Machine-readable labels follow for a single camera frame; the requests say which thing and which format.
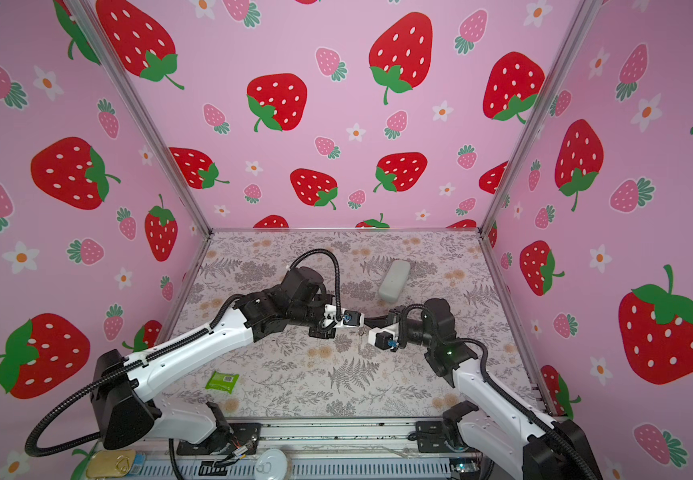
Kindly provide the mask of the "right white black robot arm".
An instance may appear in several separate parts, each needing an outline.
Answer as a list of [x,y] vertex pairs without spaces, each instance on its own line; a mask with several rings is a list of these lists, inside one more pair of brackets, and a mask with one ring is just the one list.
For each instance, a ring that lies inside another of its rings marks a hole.
[[397,351],[426,348],[436,376],[466,398],[468,412],[453,420],[452,446],[472,448],[514,479],[600,479],[584,431],[534,408],[488,372],[484,342],[458,336],[450,305],[440,298],[390,313]]

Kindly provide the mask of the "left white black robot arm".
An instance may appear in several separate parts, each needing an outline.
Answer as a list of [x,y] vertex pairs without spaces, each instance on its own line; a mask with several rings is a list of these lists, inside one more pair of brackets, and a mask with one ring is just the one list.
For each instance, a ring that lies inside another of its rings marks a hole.
[[[96,362],[94,381],[46,414],[26,440],[32,457],[56,455],[91,441],[119,450],[146,438],[172,438],[200,445],[228,431],[218,406],[180,406],[162,397],[176,380],[220,356],[252,345],[288,326],[304,326],[312,338],[330,339],[341,327],[355,327],[362,314],[342,307],[340,290],[328,291],[324,278],[296,258],[280,284],[234,294],[216,317],[198,328],[128,356],[112,350]],[[48,426],[70,406],[88,397],[98,432],[42,447]]]

